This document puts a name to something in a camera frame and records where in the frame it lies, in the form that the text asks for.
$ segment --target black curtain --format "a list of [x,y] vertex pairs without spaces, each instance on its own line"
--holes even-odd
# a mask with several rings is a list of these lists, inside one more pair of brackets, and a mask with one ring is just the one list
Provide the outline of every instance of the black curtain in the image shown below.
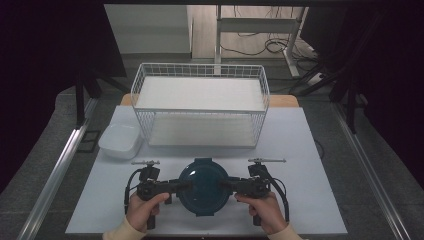
[[92,69],[126,76],[102,3],[0,3],[1,191],[46,127],[57,94]]
[[390,7],[358,76],[366,116],[424,188],[423,12],[415,1]]

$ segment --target blue pot lid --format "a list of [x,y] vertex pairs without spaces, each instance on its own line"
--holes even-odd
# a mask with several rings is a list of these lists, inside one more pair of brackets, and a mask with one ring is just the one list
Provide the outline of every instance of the blue pot lid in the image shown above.
[[219,186],[220,180],[228,179],[223,167],[212,158],[196,158],[180,175],[180,180],[192,181],[193,188],[180,192],[177,197],[196,216],[213,216],[228,201],[232,192]]

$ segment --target white wire basket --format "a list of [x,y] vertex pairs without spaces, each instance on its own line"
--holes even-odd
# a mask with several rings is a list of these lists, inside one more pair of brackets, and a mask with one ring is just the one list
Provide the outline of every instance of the white wire basket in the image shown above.
[[131,103],[150,146],[254,148],[269,89],[259,65],[143,63]]

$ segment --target human hand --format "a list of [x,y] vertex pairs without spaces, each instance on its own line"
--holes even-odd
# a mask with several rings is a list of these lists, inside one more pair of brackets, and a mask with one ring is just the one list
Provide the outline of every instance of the human hand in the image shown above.
[[137,231],[147,231],[147,219],[150,215],[159,214],[159,203],[164,202],[169,198],[169,193],[161,193],[150,199],[143,201],[134,192],[130,197],[128,205],[127,221]]
[[281,214],[275,193],[269,192],[265,198],[251,198],[236,193],[234,197],[243,203],[249,204],[249,214],[261,217],[261,226],[267,235],[284,230],[287,222]]

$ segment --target white board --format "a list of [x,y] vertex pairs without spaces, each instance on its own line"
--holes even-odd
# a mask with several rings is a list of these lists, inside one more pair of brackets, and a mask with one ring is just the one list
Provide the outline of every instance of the white board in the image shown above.
[[140,109],[266,111],[259,79],[146,76]]
[[[137,123],[131,107],[118,106],[112,123]],[[266,163],[270,174],[287,188],[291,224],[299,234],[346,234],[330,184],[301,108],[270,108],[255,149],[152,148],[146,142],[135,161],[159,160],[159,180],[178,178],[196,157],[212,157],[231,176],[248,177],[249,158],[286,159]],[[66,233],[103,233],[124,217],[124,188],[140,165],[117,160],[99,152]],[[263,236],[253,226],[247,205],[230,196],[213,217],[196,217],[173,195],[173,203],[161,205],[156,229],[150,236]]]

